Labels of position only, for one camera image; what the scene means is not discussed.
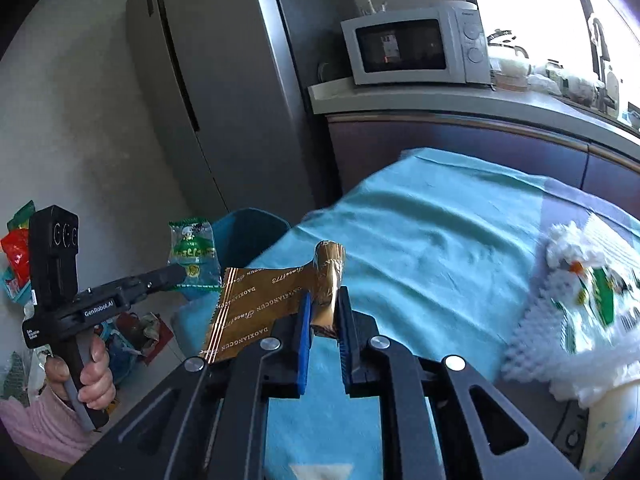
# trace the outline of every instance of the hand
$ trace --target hand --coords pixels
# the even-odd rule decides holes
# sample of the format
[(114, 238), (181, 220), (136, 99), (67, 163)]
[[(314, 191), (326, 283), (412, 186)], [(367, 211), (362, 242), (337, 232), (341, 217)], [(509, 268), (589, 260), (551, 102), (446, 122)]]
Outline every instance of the hand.
[[(88, 408), (103, 410), (115, 398), (116, 387), (109, 370), (109, 353), (97, 335), (91, 340), (91, 358), (92, 361), (80, 372), (80, 382), (84, 386), (78, 391), (78, 400), (85, 402)], [(44, 371), (53, 392), (60, 399), (69, 400), (64, 387), (69, 378), (69, 368), (65, 362), (59, 357), (49, 357)]]

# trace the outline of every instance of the floor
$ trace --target floor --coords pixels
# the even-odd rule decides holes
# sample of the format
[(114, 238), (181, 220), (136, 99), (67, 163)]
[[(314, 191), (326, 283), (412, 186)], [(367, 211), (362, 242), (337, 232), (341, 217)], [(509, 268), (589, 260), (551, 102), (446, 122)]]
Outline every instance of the floor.
[[(76, 213), (80, 288), (165, 265), (168, 222), (191, 215), (134, 73), (126, 1), (40, 0), (0, 59), (0, 236), (32, 199), (37, 208)], [(168, 322), (183, 303), (180, 294), (161, 293), (136, 310)], [(0, 368), (24, 348), (22, 318), (0, 292)], [(149, 367), (140, 365), (118, 393), (114, 419), (182, 359), (172, 341)]]

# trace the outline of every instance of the white triangle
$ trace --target white triangle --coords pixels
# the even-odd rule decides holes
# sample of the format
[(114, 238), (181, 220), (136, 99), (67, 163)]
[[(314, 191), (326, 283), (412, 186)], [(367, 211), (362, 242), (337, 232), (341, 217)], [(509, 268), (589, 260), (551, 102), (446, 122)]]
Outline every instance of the white triangle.
[(353, 464), (289, 464), (298, 480), (347, 480)]

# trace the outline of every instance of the barcode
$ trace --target barcode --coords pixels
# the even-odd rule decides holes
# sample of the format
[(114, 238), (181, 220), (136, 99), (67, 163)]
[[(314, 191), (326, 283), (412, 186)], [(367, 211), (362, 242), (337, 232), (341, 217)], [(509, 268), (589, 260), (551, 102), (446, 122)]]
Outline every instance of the barcode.
[(640, 322), (640, 310), (637, 307), (634, 307), (633, 310), (630, 310), (628, 314), (620, 314), (618, 316), (620, 318), (620, 323), (622, 323), (622, 328), (625, 329), (625, 333), (631, 332)]

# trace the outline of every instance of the brown food wrapper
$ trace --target brown food wrapper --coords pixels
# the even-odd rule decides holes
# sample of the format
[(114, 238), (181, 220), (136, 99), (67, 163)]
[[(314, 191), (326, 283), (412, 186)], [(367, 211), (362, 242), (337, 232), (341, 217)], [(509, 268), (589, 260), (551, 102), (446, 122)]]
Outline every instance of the brown food wrapper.
[(325, 240), (316, 245), (314, 259), (301, 267), (228, 268), (200, 356), (208, 363), (235, 357), (256, 338), (267, 337), (276, 319), (295, 314), (306, 290), (312, 293), (316, 333), (336, 337), (334, 313), (344, 257), (342, 245)]

